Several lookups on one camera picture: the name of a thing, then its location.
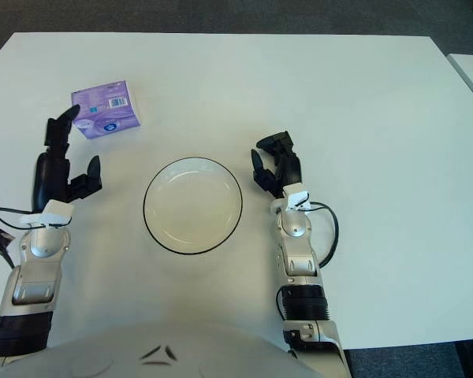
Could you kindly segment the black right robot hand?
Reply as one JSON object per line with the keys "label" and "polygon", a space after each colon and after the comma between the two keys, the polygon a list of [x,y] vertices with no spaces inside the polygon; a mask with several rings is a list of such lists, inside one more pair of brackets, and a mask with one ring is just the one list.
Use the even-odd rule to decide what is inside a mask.
{"label": "black right robot hand", "polygon": [[272,156],[276,167],[275,172],[264,169],[258,151],[251,149],[253,179],[264,191],[275,198],[282,198],[286,186],[302,182],[300,159],[292,150],[293,142],[287,131],[259,140],[256,147]]}

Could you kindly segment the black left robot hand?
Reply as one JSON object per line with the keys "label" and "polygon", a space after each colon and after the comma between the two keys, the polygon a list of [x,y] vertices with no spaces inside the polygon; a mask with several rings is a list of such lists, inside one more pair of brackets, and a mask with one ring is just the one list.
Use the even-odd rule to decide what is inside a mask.
{"label": "black left robot hand", "polygon": [[32,192],[32,211],[41,213],[50,200],[70,203],[84,199],[102,189],[101,162],[95,155],[88,170],[73,179],[69,178],[70,161],[66,157],[72,122],[80,112],[74,105],[58,118],[47,121],[44,146],[47,148],[36,161]]}

